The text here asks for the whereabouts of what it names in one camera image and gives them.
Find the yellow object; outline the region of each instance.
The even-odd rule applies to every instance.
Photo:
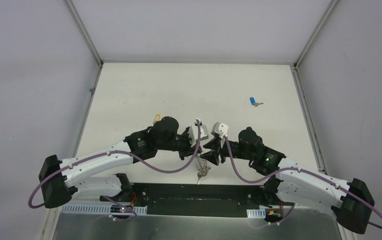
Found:
[[[160,114],[155,115],[154,122],[152,124],[158,122],[160,119],[161,119],[161,115]]]

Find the red wire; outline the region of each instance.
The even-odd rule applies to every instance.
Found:
[[[137,200],[135,192],[133,192],[132,194],[133,194],[134,197],[133,197],[132,201],[130,202],[130,204],[127,207],[130,207]]]

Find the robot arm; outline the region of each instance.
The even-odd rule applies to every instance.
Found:
[[[224,138],[221,137],[227,134],[225,131],[227,131],[227,125],[223,123],[214,125],[212,129],[214,138],[203,146],[210,151],[202,154],[201,158],[217,166],[225,162],[225,158],[229,157],[228,149],[223,144]],[[278,172],[266,181],[262,191],[267,199],[307,206],[336,217],[338,223],[352,232],[363,234],[366,231],[371,209],[336,187],[343,187],[373,206],[373,198],[364,182],[355,178],[350,183],[312,171],[283,153],[265,146],[262,138],[250,127],[241,131],[238,139],[238,142],[228,141],[232,156],[234,159],[248,160],[248,166],[261,175],[270,175],[280,169],[295,168],[293,171]],[[297,169],[306,170],[312,174],[309,175]],[[316,176],[326,177],[330,183]]]
[[[56,208],[79,197],[109,196],[121,201],[130,192],[130,189],[125,189],[130,186],[125,174],[110,177],[93,175],[138,162],[135,157],[125,153],[146,160],[153,158],[158,150],[167,150],[179,152],[179,157],[183,160],[195,151],[198,137],[196,124],[195,122],[195,126],[187,127],[182,134],[177,134],[178,122],[167,116],[155,122],[153,126],[134,132],[106,149],[63,160],[58,160],[56,155],[46,158],[39,174],[41,182],[56,171],[66,169],[42,185],[45,207]],[[208,139],[207,128],[204,125],[201,125],[200,139]]]

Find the metal frame edge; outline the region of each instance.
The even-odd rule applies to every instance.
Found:
[[[95,83],[93,85],[93,88],[89,89],[89,91],[91,92],[91,96],[90,96],[90,99],[88,101],[88,106],[86,109],[85,116],[83,117],[83,120],[81,122],[80,132],[79,132],[79,135],[77,137],[76,144],[74,147],[73,157],[76,156],[77,151],[79,150],[80,140],[82,139],[83,131],[85,130],[86,120],[88,119],[89,111],[91,109],[92,101],[93,101],[94,95],[95,95],[95,89],[98,85],[99,78],[101,76],[102,67],[103,67],[103,64],[98,67],[98,72],[97,72],[97,75],[95,78]],[[41,223],[41,227],[39,229],[39,232],[38,232],[36,239],[38,239],[38,240],[52,240],[54,233],[55,233],[55,228],[57,226],[58,218],[60,216],[61,209],[62,209],[62,206],[45,210],[45,215],[44,215],[44,218],[43,218],[43,221]]]
[[[357,235],[350,230],[345,229],[343,226],[338,224],[339,233],[341,234],[342,240],[357,240]]]
[[[91,89],[89,89],[89,91],[91,92],[91,97],[89,98],[88,106],[86,108],[86,113],[85,113],[85,116],[84,116],[82,123],[80,125],[80,132],[79,132],[79,136],[77,137],[77,140],[76,140],[76,145],[74,147],[73,157],[76,156],[77,151],[79,150],[80,141],[82,140],[83,131],[85,130],[85,124],[86,124],[86,121],[88,120],[89,111],[91,110],[91,106],[92,106],[92,101],[94,100],[95,90],[98,86],[99,78],[100,78],[101,72],[102,72],[102,67],[103,67],[103,65],[101,65],[99,67],[96,78],[95,78],[95,83],[94,83],[93,87]]]
[[[139,61],[139,60],[105,60],[106,64],[244,64],[244,65],[292,65],[292,62],[272,61],[210,61],[210,60],[161,60],[161,61]]]
[[[306,45],[303,48],[303,51],[301,51],[300,56],[298,56],[297,62],[295,63],[296,69],[301,65],[301,62],[304,60],[306,57],[307,53],[309,50],[313,47],[315,44],[317,37],[319,36],[320,32],[323,30],[325,27],[326,22],[328,21],[329,17],[335,10],[336,6],[341,0],[331,0],[329,2],[328,7],[326,8],[325,12],[323,15],[320,17],[319,22],[317,23],[316,27],[314,28],[312,34],[309,37],[309,40],[307,41]]]
[[[83,24],[83,21],[80,18],[80,15],[76,10],[76,7],[74,6],[73,0],[63,0],[63,2],[66,5],[66,8],[70,13],[70,16],[72,17],[73,21],[75,22],[77,30],[80,32],[80,35],[82,35],[82,38],[86,43],[86,46],[88,47],[89,51],[91,52],[92,56],[94,57],[95,61],[98,64],[98,66],[101,67],[103,64],[103,61],[101,60],[101,57],[100,57],[100,55],[99,55],[99,53],[98,53],[98,51],[94,45],[94,42],[92,41],[91,37],[89,36],[88,30],[86,30],[86,27]]]
[[[327,174],[327,170],[325,167],[325,162],[323,160],[322,152],[320,150],[319,142],[317,141],[317,135],[314,129],[312,115],[310,112],[310,107],[307,102],[305,91],[303,85],[301,84],[300,77],[298,75],[298,71],[294,66],[290,65],[292,77],[294,78],[295,88],[297,90],[298,100],[300,101],[301,110],[303,112],[304,121],[306,123],[307,131],[309,133],[310,143],[313,149],[314,158],[317,163],[318,170]]]
[[[61,207],[45,210],[44,220],[39,229],[38,240],[52,240],[60,217]]]

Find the gray wall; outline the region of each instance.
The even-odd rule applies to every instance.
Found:
[[[73,0],[104,61],[277,63],[297,60],[329,1]]]
[[[72,155],[97,69],[62,0],[0,0],[0,239],[36,237],[29,195],[45,157]]]
[[[364,180],[382,212],[382,1],[341,1],[299,72],[327,169]]]

